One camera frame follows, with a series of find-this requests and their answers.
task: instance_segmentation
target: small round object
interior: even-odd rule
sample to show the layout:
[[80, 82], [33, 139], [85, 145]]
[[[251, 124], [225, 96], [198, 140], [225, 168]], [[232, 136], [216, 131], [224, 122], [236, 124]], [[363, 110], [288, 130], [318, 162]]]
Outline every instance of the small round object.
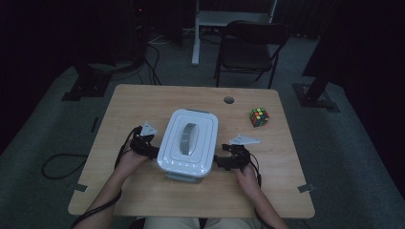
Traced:
[[235, 102], [235, 99], [233, 99], [233, 97], [231, 97], [231, 96], [227, 96], [227, 97], [224, 98], [224, 102], [226, 104], [232, 104], [232, 103]]

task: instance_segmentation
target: chair backrest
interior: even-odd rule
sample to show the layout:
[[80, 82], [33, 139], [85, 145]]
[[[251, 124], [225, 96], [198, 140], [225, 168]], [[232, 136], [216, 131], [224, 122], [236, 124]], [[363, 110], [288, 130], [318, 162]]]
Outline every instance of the chair backrest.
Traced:
[[281, 23], [233, 21], [224, 28], [223, 38], [227, 35], [255, 44], [284, 46], [289, 38], [289, 27]]

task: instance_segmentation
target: person's arm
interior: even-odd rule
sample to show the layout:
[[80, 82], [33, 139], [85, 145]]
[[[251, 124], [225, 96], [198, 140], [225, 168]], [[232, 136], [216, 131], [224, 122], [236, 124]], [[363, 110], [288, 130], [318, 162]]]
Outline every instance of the person's arm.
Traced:
[[262, 192], [254, 172], [253, 167], [248, 164], [244, 168], [244, 172], [241, 170], [234, 170], [238, 184], [241, 186], [245, 195], [250, 199], [254, 208], [259, 216], [268, 225], [276, 229], [288, 228], [283, 219], [280, 218], [276, 210], [271, 205], [266, 195]]
[[[121, 157], [118, 166], [108, 178], [107, 182], [104, 184], [98, 196], [90, 205], [87, 211], [93, 210], [114, 199], [121, 190], [121, 187], [126, 178], [130, 176], [146, 159], [148, 159], [147, 156], [140, 156], [132, 150], [124, 154]], [[110, 228], [115, 209], [116, 205], [113, 204], [103, 211], [82, 220], [74, 227], [74, 229]]]

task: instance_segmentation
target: white plastic container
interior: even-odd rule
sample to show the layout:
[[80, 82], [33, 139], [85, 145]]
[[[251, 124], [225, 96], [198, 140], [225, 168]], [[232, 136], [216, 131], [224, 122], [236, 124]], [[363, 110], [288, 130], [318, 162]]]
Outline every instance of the white plastic container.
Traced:
[[211, 171], [218, 118], [207, 112], [176, 110], [158, 154], [158, 165], [169, 178], [198, 183]]

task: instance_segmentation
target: rubik's cube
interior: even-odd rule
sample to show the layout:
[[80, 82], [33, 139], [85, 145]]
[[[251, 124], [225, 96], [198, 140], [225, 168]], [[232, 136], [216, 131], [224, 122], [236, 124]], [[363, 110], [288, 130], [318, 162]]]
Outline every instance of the rubik's cube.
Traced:
[[266, 126], [269, 120], [269, 116], [265, 108], [256, 108], [253, 109], [250, 113], [250, 121], [253, 124], [253, 127]]

